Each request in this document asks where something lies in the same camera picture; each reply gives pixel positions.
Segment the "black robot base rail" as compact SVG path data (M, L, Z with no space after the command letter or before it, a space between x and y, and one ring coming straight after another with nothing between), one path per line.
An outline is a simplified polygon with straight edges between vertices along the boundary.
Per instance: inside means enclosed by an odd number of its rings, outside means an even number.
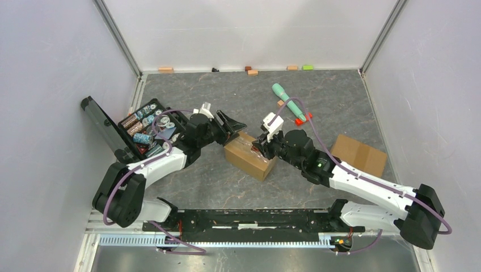
M160 223L185 242L314 242L319 233L365 232L327 209L178 210Z

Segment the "black case with poker chips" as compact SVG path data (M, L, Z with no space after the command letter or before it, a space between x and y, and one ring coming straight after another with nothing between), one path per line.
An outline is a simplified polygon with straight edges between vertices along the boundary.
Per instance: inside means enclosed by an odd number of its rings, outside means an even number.
M193 132L187 130L188 118L152 99L116 123L88 96L81 109L89 116L116 158L102 182L117 184L123 176L127 184L143 176L156 182L194 163L201 154Z

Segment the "tan block far left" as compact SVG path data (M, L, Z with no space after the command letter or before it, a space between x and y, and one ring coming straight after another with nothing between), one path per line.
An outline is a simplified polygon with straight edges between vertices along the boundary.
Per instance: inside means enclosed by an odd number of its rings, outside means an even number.
M172 74L174 73L173 67L159 67L158 72L161 74Z

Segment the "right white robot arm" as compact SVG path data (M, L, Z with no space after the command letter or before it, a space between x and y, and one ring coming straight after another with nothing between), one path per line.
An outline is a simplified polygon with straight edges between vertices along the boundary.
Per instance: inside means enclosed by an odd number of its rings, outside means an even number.
M360 171L317 149L304 130L264 132L252 143L265 158L279 158L301 171L315 185L342 190L361 197L361 205L345 199L332 205L328 225L334 231L364 227L395 232L412 245L431 250L440 230L445 210L436 191L420 184L418 188L395 184Z

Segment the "red box cutter knife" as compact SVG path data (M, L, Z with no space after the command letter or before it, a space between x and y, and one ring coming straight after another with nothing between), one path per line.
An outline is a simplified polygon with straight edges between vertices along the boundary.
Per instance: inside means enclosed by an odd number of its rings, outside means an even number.
M263 150L255 147L255 146L251 147L251 151L256 153L258 156L264 156Z

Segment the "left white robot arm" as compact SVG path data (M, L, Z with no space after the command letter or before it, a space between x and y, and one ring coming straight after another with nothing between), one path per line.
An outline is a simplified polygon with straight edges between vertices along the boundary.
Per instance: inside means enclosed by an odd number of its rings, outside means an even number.
M173 205L161 198L145 200L145 190L193 164L203 147L213 142L224 146L246 127L221 110L215 116L196 110L181 125L176 141L165 140L167 148L159 154L136 163L111 164L92 200L93 208L102 214L107 226L116 224L126 228L141 220L154 221L165 231L173 230L178 225Z

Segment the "flat brown cardboard box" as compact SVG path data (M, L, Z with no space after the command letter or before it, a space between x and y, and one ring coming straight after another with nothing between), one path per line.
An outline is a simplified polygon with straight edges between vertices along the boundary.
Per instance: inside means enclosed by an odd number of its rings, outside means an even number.
M342 134L337 136L331 153L354 168L376 177L382 177L387 162L386 153Z

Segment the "brown cardboard express box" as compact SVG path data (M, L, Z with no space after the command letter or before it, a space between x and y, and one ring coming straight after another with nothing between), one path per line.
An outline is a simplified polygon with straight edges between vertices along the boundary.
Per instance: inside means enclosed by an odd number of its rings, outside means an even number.
M266 159L253 149L254 137L239 132L239 135L224 146L225 159L251 177L264 181L276 165L278 158Z

